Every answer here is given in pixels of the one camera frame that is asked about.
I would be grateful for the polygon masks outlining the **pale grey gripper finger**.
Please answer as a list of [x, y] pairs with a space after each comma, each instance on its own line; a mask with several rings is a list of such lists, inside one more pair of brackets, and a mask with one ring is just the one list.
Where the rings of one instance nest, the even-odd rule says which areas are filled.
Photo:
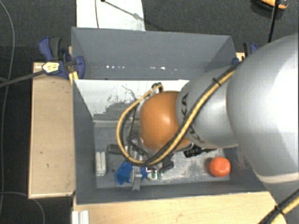
[[131, 173], [132, 190], [139, 191], [142, 181], [141, 168], [133, 168]]

